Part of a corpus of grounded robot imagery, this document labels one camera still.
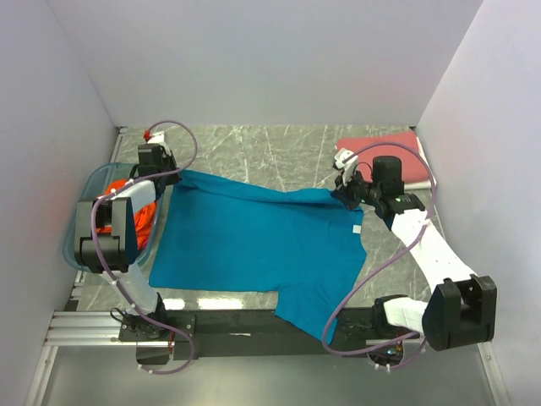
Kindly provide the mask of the clear teal plastic bin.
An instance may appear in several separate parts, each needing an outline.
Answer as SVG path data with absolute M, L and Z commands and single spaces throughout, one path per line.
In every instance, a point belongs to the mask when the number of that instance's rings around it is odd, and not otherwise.
M 95 200 L 105 195 L 109 184 L 120 178 L 129 179 L 129 174 L 133 163 L 113 162 L 97 168 L 88 178 L 79 202 L 76 205 L 74 215 L 69 225 L 64 244 L 64 260 L 74 269 L 82 272 L 90 272 L 90 269 L 84 264 L 80 264 L 76 258 L 79 252 L 79 236 L 89 238 L 92 241 L 90 232 L 90 214 Z M 157 200 L 156 215 L 153 229 L 150 234 L 148 244 L 143 250 L 139 250 L 137 263 L 143 266 L 150 257 L 151 245 L 153 244 L 156 233 L 159 216 L 161 215 L 163 199 Z

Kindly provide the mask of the orange t-shirt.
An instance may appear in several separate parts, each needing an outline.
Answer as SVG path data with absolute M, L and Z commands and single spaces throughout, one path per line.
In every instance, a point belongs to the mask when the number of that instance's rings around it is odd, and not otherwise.
M 116 191 L 120 187 L 124 186 L 127 182 L 126 178 L 120 178 L 111 182 L 105 192 L 105 194 L 111 193 L 113 190 Z M 153 229 L 153 224 L 156 215 L 156 206 L 157 201 L 144 206 L 139 211 L 134 213 L 134 225 L 137 234 L 137 242 L 139 250 L 143 250 L 148 244 L 151 231 Z M 110 225 L 103 227 L 96 226 L 97 233 L 110 233 L 112 228 Z

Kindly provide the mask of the blue t-shirt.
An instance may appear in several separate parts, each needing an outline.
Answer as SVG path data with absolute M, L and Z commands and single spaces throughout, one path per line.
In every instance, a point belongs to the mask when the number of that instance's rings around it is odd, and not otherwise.
M 362 222 L 361 209 L 327 189 L 283 192 L 187 171 L 172 190 L 149 282 L 274 292 L 278 317 L 327 341 L 367 257 Z

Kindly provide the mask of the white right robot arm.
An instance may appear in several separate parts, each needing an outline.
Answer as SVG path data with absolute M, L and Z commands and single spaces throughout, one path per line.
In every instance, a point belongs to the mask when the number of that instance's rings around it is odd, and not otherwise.
M 405 190 L 402 162 L 394 156 L 373 160 L 372 178 L 358 170 L 358 157 L 345 148 L 334 157 L 339 172 L 331 195 L 346 208 L 364 203 L 406 246 L 430 288 L 428 302 L 394 295 L 375 300 L 371 327 L 390 337 L 400 327 L 426 337 L 436 351 L 489 342 L 495 334 L 497 287 L 480 277 L 446 243 L 431 221 L 432 208 Z

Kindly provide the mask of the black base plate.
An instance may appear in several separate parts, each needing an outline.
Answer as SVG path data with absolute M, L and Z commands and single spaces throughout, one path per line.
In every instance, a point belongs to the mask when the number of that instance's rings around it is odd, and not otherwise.
M 321 341 L 277 317 L 272 310 L 168 310 L 166 324 L 187 333 L 195 345 L 195 357 L 245 357 L 326 354 Z M 331 347 L 350 351 L 386 341 L 408 330 L 384 326 L 370 308 L 346 308 L 339 313 Z M 118 339 L 143 346 L 137 360 L 145 365 L 167 363 L 167 356 L 186 360 L 188 339 L 154 326 L 138 316 L 126 315 Z

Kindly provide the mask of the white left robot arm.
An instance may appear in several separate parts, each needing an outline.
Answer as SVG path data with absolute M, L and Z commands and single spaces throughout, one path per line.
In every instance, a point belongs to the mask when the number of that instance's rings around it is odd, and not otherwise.
M 177 163 L 165 141 L 138 147 L 139 163 L 125 184 L 99 202 L 81 200 L 75 211 L 74 257 L 101 275 L 119 292 L 132 316 L 141 316 L 139 329 L 151 340 L 169 328 L 160 295 L 139 268 L 140 248 L 135 215 L 160 200 L 167 186 L 180 181 Z

